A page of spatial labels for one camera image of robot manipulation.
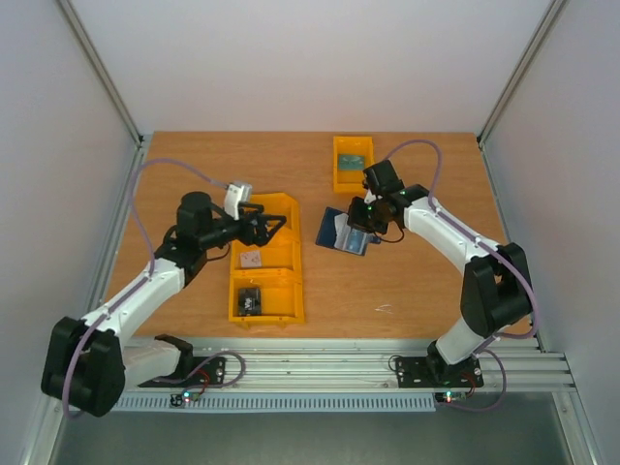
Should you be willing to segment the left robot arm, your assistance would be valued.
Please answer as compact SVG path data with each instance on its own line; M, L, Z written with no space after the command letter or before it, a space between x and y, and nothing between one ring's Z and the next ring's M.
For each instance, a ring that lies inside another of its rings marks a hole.
M189 383L200 370L193 347L166 334L142 348L128 341L165 302L179 294L209 262L210 250L238 241L262 247L285 226L284 215L269 214L231 185L224 206L200 191L181 198L175 223L158 248L149 250L145 269L122 291L79 319L64 317L53 327L41 381L42 392L61 402L75 419L107 414L129 385Z

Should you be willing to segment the blue card holder wallet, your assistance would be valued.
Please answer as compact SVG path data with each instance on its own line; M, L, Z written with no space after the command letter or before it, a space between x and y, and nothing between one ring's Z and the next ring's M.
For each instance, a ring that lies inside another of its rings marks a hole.
M315 244L326 249L363 257L369 245L381 243L376 236L350 227L348 219L346 212L327 207Z

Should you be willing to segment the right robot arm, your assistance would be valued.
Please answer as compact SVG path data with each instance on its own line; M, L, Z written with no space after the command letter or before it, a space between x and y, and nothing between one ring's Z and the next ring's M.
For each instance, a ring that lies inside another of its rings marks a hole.
M448 386L468 370L477 349L534 313L525 252L478 234L423 186L405 186L389 160L365 169L362 185L367 194L352 199L350 227L379 235L395 224L432 245L462 275L460 317L428 346L422 372L431 386Z

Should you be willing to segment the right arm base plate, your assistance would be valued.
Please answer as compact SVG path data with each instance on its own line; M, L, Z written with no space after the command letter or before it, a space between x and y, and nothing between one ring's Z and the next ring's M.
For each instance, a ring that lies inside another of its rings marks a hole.
M454 364L432 368L425 356L398 356L395 374L400 388L482 388L480 362L469 357Z

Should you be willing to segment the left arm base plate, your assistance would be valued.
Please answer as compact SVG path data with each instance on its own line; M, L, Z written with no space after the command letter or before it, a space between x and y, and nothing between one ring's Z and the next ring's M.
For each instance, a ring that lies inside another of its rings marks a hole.
M201 386L208 382L210 386L223 384L226 374L226 359L223 356L214 358L195 356L187 369L188 377L182 378L181 372L175 371L160 380L153 379L139 385L140 388L187 388Z

